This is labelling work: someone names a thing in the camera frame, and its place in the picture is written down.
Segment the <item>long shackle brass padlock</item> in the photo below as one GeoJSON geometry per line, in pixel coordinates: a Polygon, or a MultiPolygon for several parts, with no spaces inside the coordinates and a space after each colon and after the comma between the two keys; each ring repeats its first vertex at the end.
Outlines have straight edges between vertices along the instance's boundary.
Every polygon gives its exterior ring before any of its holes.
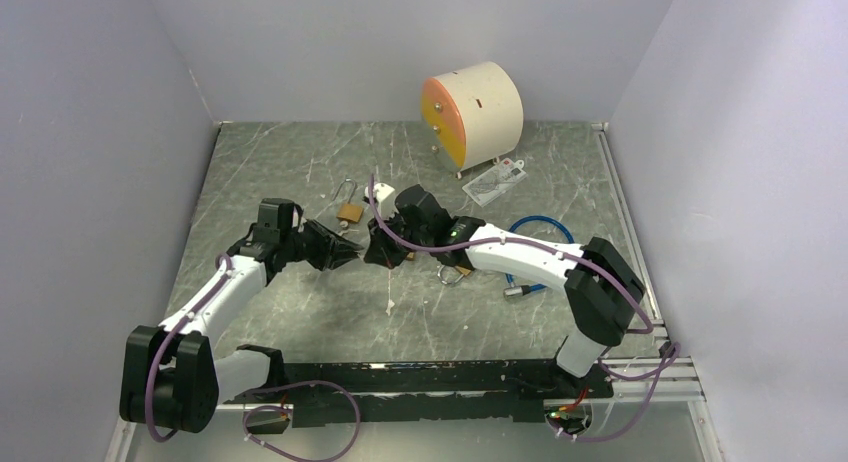
{"type": "Polygon", "coordinates": [[[349,192],[346,197],[342,198],[342,203],[339,206],[339,209],[336,214],[336,219],[339,222],[347,221],[351,224],[358,224],[362,218],[364,209],[353,202],[353,197],[357,194],[358,183],[351,179],[345,178],[337,187],[333,194],[333,201],[336,201],[339,196],[342,194],[342,191],[346,188],[349,188],[349,192]]]}

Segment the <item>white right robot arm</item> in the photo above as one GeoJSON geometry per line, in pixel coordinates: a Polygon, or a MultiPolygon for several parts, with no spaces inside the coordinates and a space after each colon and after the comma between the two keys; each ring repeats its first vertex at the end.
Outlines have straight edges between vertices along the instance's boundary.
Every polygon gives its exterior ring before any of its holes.
{"type": "Polygon", "coordinates": [[[410,253],[427,253],[445,267],[510,274],[562,293],[575,328],[549,372],[561,396],[575,396],[587,385],[595,363],[632,332],[633,318],[642,319],[645,332],[652,328],[641,307],[644,283],[606,239],[555,243],[452,216],[421,185],[397,191],[369,181],[364,199],[373,215],[368,263],[394,268],[410,253]]]}

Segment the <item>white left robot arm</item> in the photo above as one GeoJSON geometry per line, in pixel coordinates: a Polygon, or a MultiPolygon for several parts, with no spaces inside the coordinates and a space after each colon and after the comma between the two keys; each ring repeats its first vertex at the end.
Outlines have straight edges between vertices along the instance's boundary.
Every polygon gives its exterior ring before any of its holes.
{"type": "Polygon", "coordinates": [[[218,404],[242,394],[277,400],[288,378],[278,349],[243,345],[213,354],[236,316],[293,263],[333,270],[364,248],[316,220],[296,202],[265,198],[247,234],[215,259],[211,279],[183,307],[157,325],[136,327],[125,345],[119,415],[146,425],[156,442],[178,432],[198,433],[218,404]]]}

